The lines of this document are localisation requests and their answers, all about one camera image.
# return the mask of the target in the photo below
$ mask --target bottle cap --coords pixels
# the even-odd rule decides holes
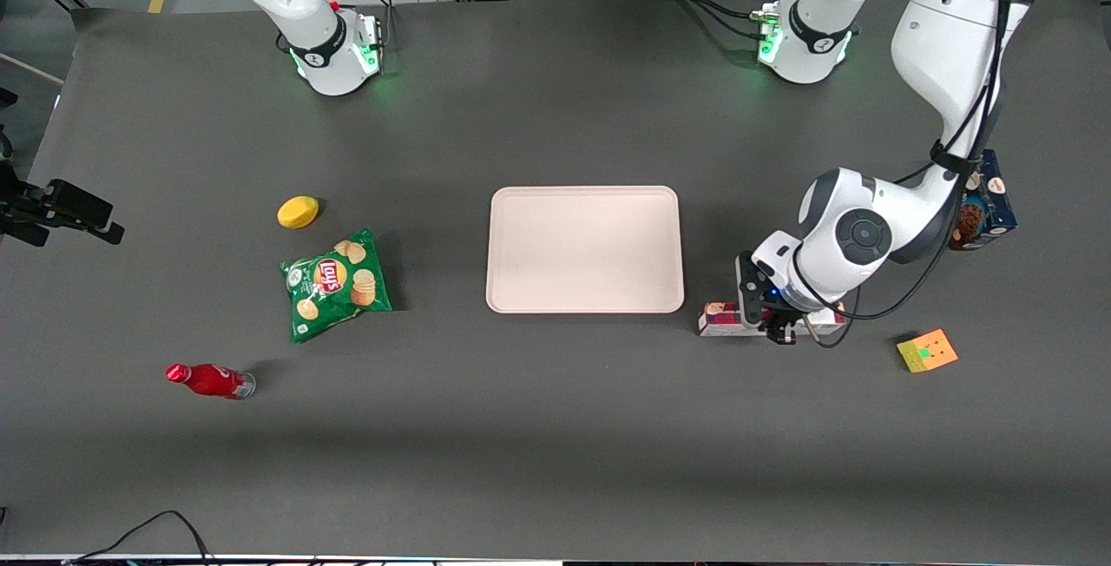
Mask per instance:
[[[192,374],[193,369],[183,364],[172,364],[170,368],[166,369],[167,379],[174,384],[181,384],[183,380],[189,379],[189,376]]]
[[[320,202],[317,198],[302,195],[294,197],[278,209],[278,222],[283,228],[291,230],[301,229],[312,222],[320,212]]]

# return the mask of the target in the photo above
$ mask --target gray table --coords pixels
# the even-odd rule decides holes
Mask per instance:
[[[925,156],[938,117],[888,52],[905,3],[869,0],[813,87],[672,0],[407,7],[386,76],[339,99],[261,14],[79,16],[33,179],[128,234],[0,246],[0,550],[91,550],[176,507],[218,553],[1111,563],[1097,0],[1039,0],[1008,51],[1015,234],[837,351],[693,332],[810,179]],[[682,311],[487,308],[490,196],[572,183],[679,193]],[[283,230],[298,193],[329,209]],[[401,311],[290,346],[279,261],[366,226]],[[862,308],[917,274],[884,268]],[[909,374],[893,339],[937,327],[960,361]],[[174,360],[261,391],[196,397]],[[128,549],[191,545],[166,523]]]

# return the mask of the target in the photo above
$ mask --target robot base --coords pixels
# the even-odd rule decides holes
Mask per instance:
[[[813,85],[824,80],[839,62],[844,60],[844,51],[852,38],[848,32],[840,43],[829,41],[824,53],[813,53],[805,41],[795,34],[784,19],[791,12],[791,7],[799,0],[779,0],[763,6],[762,12],[778,16],[778,20],[764,26],[767,32],[757,51],[757,60],[770,67],[780,78],[797,85]]]
[[[378,19],[340,9],[337,14],[347,22],[347,42],[332,54],[326,67],[312,67],[290,52],[297,72],[314,91],[326,96],[342,96],[354,91],[381,70],[382,40]]]

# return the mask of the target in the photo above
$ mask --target lay's logo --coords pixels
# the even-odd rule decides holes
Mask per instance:
[[[347,267],[331,258],[324,258],[317,265],[312,281],[324,292],[337,292],[347,281]]]

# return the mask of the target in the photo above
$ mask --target blue box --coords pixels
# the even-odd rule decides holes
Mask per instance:
[[[980,169],[964,189],[949,249],[974,251],[1019,227],[994,150],[983,150]]]

